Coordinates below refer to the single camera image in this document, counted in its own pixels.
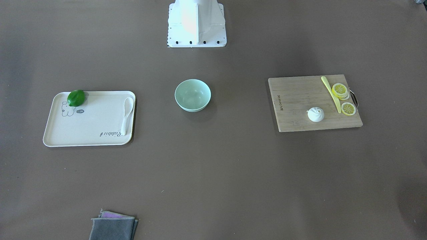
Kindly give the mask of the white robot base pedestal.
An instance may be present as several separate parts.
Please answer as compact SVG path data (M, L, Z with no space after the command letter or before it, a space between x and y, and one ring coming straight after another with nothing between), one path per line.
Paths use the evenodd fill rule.
M224 6L216 0L176 0L169 5L167 47L209 48L227 44Z

